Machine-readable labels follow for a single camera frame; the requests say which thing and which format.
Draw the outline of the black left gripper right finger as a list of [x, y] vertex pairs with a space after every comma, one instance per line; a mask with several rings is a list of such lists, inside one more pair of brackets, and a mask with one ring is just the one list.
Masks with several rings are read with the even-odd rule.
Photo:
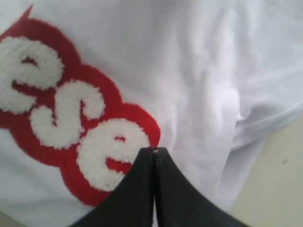
[[153, 163], [158, 226], [246, 226], [204, 197], [181, 173], [166, 148], [153, 151]]

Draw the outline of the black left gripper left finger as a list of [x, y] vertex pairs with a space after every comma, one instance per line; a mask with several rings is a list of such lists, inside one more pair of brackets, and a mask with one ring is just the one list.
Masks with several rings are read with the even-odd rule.
[[151, 227], [153, 151], [140, 149], [133, 166], [114, 191], [73, 227]]

